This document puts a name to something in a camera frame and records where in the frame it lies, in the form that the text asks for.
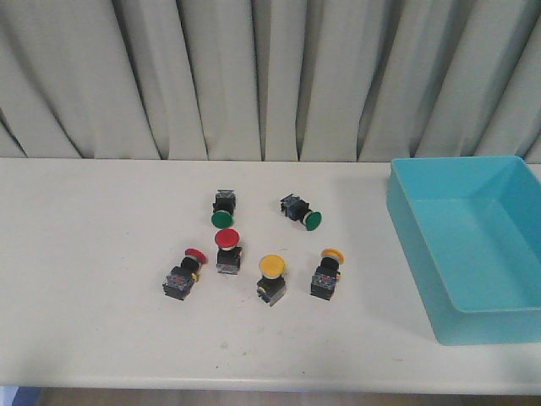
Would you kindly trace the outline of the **red push button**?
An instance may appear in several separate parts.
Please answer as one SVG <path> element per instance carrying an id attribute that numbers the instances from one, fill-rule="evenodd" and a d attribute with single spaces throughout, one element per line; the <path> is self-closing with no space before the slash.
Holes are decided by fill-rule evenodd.
<path id="1" fill-rule="evenodd" d="M 240 270 L 243 248 L 239 246 L 240 235 L 233 228 L 223 228 L 215 235 L 218 248 L 216 269 L 219 273 L 237 275 Z"/>
<path id="2" fill-rule="evenodd" d="M 162 284 L 164 294 L 174 299 L 185 300 L 192 287 L 199 281 L 201 267 L 207 262 L 208 259 L 202 251 L 194 248 L 186 249 L 180 264 L 166 275 Z"/>

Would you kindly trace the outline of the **yellow push button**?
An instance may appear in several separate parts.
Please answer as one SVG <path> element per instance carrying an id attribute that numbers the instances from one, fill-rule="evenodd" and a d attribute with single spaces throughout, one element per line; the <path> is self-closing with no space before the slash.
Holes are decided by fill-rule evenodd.
<path id="1" fill-rule="evenodd" d="M 314 297 L 330 300 L 340 280 L 340 265 L 344 263 L 341 251 L 327 248 L 320 253 L 320 264 L 314 271 L 310 284 L 310 294 Z"/>
<path id="2" fill-rule="evenodd" d="M 261 279 L 257 282 L 257 294 L 269 306 L 273 306 L 287 291 L 283 273 L 284 259 L 279 255 L 266 255 L 259 263 Z"/>

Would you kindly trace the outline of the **light blue plastic box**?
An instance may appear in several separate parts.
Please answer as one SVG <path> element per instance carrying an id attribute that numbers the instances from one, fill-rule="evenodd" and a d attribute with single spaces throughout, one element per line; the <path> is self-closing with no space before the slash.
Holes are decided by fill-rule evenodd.
<path id="1" fill-rule="evenodd" d="M 436 339 L 540 339 L 540 182 L 518 156 L 399 158 L 386 204 Z"/>

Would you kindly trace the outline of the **right green push button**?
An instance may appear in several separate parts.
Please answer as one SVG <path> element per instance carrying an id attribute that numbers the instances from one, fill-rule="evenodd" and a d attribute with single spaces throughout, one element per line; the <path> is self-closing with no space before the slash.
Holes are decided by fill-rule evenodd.
<path id="1" fill-rule="evenodd" d="M 280 200 L 281 213 L 294 222 L 300 222 L 308 231 L 314 231 L 322 221 L 322 214 L 313 211 L 300 196 L 290 194 Z"/>

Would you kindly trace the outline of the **green push button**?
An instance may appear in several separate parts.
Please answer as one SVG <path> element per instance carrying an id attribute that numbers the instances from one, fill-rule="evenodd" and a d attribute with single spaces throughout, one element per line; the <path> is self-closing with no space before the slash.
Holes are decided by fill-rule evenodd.
<path id="1" fill-rule="evenodd" d="M 236 195 L 232 189 L 219 189 L 216 191 L 215 201 L 212 205 L 211 223 L 219 229 L 229 228 L 233 225 L 234 210 L 236 208 Z"/>
<path id="2" fill-rule="evenodd" d="M 290 194 L 280 200 L 281 213 L 294 222 L 300 222 L 308 231 L 314 231 L 322 221 L 322 214 L 313 211 L 300 196 Z"/>

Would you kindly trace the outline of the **left green push button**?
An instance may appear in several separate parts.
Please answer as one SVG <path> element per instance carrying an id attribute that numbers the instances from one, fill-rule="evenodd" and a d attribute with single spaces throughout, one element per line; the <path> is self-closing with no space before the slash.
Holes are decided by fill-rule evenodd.
<path id="1" fill-rule="evenodd" d="M 233 225 L 234 210 L 236 208 L 236 195 L 232 189 L 219 189 L 216 191 L 215 201 L 212 205 L 211 223 L 219 229 L 229 228 Z"/>

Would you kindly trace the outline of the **grey pleated curtain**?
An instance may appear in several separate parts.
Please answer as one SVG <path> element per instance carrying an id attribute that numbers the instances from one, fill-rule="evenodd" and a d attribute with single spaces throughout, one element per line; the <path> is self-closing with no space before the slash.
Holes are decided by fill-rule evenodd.
<path id="1" fill-rule="evenodd" d="M 4 157 L 540 160 L 537 1 L 4 1 Z"/>

